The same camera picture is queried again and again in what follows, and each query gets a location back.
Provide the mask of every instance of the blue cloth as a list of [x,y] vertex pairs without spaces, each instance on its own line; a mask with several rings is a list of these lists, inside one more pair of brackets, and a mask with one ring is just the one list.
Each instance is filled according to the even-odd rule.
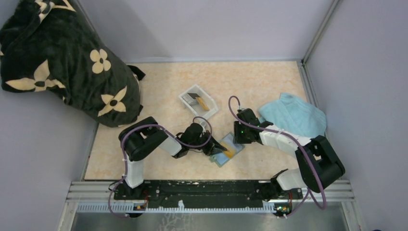
[[317,107],[299,97],[281,93],[280,99],[269,102],[259,109],[261,116],[281,129],[299,136],[314,138],[324,136],[326,115]]

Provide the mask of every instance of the clear plastic tray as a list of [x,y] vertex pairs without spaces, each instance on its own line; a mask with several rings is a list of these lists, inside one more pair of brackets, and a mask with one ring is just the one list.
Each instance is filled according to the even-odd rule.
[[[204,110],[200,104],[196,103],[195,100],[191,99],[188,93],[198,94],[205,102],[208,107],[208,111]],[[191,88],[187,89],[185,92],[178,96],[184,104],[184,108],[188,108],[195,116],[201,116],[205,119],[212,117],[217,111],[218,107],[213,98],[211,98],[202,88],[197,84],[193,85]],[[207,123],[202,119],[198,119],[200,125],[207,126]]]
[[[234,143],[234,134],[232,132],[228,133],[224,138],[222,138],[219,141],[219,143],[221,143],[221,142],[225,142],[231,148],[235,149],[234,156],[245,148],[245,146],[243,144]],[[218,167],[224,166],[224,164],[226,164],[229,160],[230,160],[230,158],[228,158],[228,156],[225,155],[224,153],[217,153],[217,154],[214,154],[214,155],[210,156],[210,161],[215,162],[218,165]]]

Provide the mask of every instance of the floral pattern blanket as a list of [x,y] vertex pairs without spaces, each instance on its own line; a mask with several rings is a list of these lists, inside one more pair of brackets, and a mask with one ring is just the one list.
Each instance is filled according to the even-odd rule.
[[3,90],[49,90],[109,127],[136,121],[144,73],[104,46],[72,0],[20,0],[0,44]]

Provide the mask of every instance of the white wall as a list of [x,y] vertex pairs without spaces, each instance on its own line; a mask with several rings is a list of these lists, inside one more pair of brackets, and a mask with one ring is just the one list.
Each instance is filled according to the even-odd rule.
[[[0,3],[0,25],[17,5]],[[50,92],[0,90],[0,230],[57,229],[96,122]]]
[[332,0],[80,0],[125,62],[304,56]]
[[308,68],[368,230],[407,230],[408,1],[344,1]]

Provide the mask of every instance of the yellow object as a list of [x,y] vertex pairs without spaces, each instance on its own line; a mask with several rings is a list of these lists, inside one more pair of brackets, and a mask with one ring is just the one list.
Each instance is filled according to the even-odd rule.
[[196,100],[200,104],[200,106],[204,109],[204,111],[209,111],[210,109],[208,108],[207,104],[201,97],[197,97]]
[[227,150],[226,151],[222,151],[229,159],[231,159],[234,154],[235,154],[235,149],[232,148],[231,146],[229,146],[228,144],[226,144],[225,142],[221,142],[220,143],[222,146],[224,146]]

